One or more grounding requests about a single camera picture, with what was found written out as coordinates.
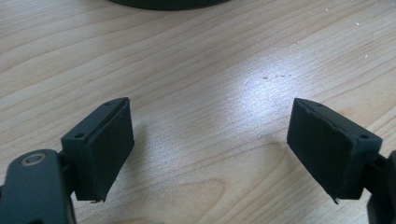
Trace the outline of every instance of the small hole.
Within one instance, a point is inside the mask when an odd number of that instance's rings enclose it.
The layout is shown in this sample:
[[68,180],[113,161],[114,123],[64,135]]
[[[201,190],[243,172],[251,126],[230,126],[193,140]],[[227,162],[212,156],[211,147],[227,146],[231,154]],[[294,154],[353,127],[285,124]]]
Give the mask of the small hole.
[[82,138],[83,136],[84,136],[83,133],[78,133],[78,134],[76,134],[74,137],[75,137],[75,138]]

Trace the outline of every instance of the light wood surface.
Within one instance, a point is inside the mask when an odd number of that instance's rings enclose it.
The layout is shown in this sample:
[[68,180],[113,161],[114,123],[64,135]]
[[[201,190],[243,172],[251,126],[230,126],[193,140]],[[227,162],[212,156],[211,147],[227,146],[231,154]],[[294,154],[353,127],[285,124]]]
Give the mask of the light wood surface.
[[300,97],[396,149],[395,13],[394,0],[2,0],[0,182],[127,96],[136,145],[105,203],[74,200],[79,223],[368,223],[370,194],[336,205],[286,133]]

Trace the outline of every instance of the black plastic part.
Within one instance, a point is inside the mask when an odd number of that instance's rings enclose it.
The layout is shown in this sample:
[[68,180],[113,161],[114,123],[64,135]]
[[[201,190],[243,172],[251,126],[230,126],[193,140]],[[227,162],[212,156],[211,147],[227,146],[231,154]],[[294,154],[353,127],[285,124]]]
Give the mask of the black plastic part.
[[368,163],[361,176],[362,185],[368,189],[379,202],[390,203],[387,176],[384,172],[388,160],[379,155],[376,160]]
[[229,0],[111,0],[128,7],[153,10],[185,10],[210,7]]
[[361,175],[375,161],[382,139],[325,105],[295,99],[288,144],[334,199],[359,199]]
[[8,166],[2,189],[0,222],[76,223],[56,151],[33,151]]
[[78,170],[80,201],[104,201],[134,147],[128,98],[109,101],[62,137],[64,157]]

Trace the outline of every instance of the black clamp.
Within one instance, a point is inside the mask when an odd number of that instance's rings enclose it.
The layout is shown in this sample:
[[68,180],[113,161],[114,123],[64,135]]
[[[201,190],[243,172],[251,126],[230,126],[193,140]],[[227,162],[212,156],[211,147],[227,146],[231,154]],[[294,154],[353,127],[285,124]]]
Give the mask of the black clamp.
[[381,156],[380,137],[325,105],[295,99],[288,144],[335,202],[358,200],[366,188],[370,223],[395,223],[396,151]]
[[8,166],[1,223],[76,223],[73,191],[80,201],[104,201],[134,147],[129,99],[99,106],[62,137],[62,146],[60,153],[26,153]]

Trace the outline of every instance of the black bracket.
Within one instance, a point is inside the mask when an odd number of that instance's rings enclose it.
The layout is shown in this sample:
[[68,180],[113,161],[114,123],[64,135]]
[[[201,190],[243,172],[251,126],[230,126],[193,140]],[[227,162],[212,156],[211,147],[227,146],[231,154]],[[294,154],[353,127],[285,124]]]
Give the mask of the black bracket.
[[295,99],[288,144],[335,202],[358,200],[366,188],[370,223],[396,220],[396,151],[381,156],[380,137],[325,105]]
[[99,106],[62,137],[62,146],[60,153],[26,153],[8,166],[1,223],[76,223],[73,191],[81,201],[104,201],[134,147],[129,99]]

